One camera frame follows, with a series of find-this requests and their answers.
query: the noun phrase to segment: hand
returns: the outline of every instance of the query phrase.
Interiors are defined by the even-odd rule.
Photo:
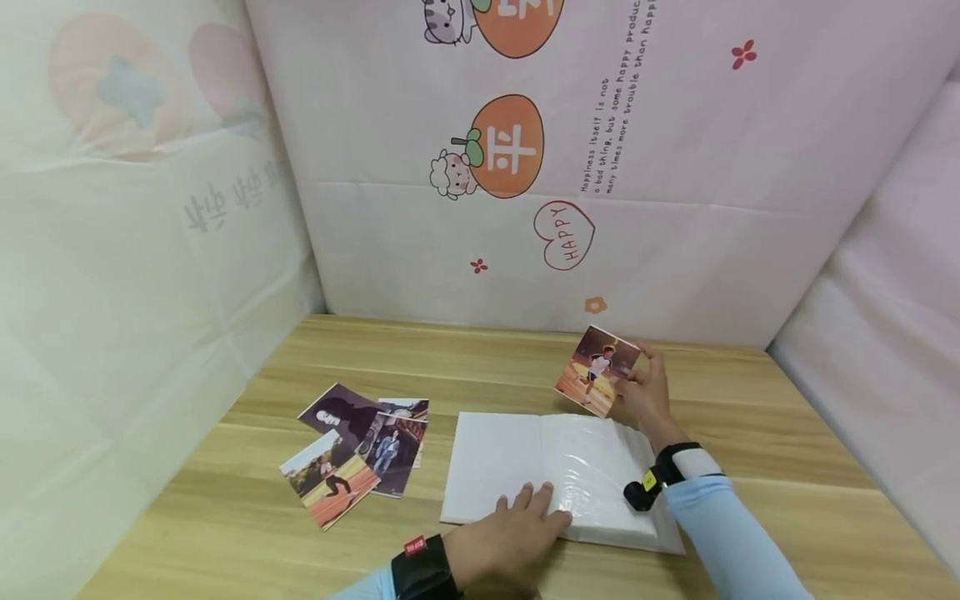
[[[689,442],[690,439],[670,414],[670,391],[663,355],[649,344],[641,342],[637,346],[650,360],[650,370],[635,367],[629,377],[617,380],[614,388],[623,396],[627,410],[636,419],[637,428],[650,440],[656,455],[668,445]]]
[[[544,483],[534,493],[533,484],[528,483],[516,495],[513,507],[508,507],[507,496],[500,496],[491,515],[446,534],[444,547],[457,589],[463,591],[477,579],[495,575],[527,597],[540,598],[524,569],[541,559],[573,520],[564,511],[546,513],[552,497],[553,484]]]

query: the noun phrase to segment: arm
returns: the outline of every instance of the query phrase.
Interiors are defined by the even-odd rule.
[[[552,497],[553,484],[545,483],[534,493],[533,485],[527,483],[514,498],[513,506],[507,496],[500,496],[493,513],[445,534],[444,552],[457,591],[463,592],[480,579],[496,576],[522,597],[540,597],[536,583],[527,579],[527,569],[546,554],[573,519],[570,513],[562,511],[547,513]],[[394,567],[395,564],[388,564],[329,598],[396,600]],[[423,596],[417,597],[437,599],[430,591],[423,589]],[[451,594],[448,600],[456,598]]]
[[[721,598],[812,598],[726,477],[698,477],[664,490]]]
[[[394,575],[390,566],[384,566],[349,588],[341,589],[328,600],[396,600]]]
[[[689,442],[670,414],[663,356],[645,344],[650,370],[634,370],[617,381],[617,393],[647,436],[655,455]],[[811,598],[790,563],[733,493],[727,477],[698,477],[664,491],[670,511],[693,540],[721,598],[794,600]]]

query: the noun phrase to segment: wrist strap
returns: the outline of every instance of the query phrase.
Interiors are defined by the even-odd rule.
[[[647,512],[663,488],[687,479],[723,475],[716,461],[695,442],[672,444],[660,451],[656,463],[643,474],[642,482],[627,484],[623,496],[635,510]]]
[[[444,539],[419,538],[391,562],[397,600],[453,600],[462,597],[450,573]]]

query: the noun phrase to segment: stack of photos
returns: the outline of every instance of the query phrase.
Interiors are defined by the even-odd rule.
[[[371,491],[402,497],[420,462],[428,406],[425,398],[373,402],[337,383],[300,413],[323,435],[280,471],[321,529]]]

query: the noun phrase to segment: cartoon sheep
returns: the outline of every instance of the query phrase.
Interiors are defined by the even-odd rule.
[[[430,161],[430,169],[430,183],[441,196],[450,200],[460,200],[464,194],[472,194],[477,189],[466,154],[455,155],[440,150],[440,157]]]

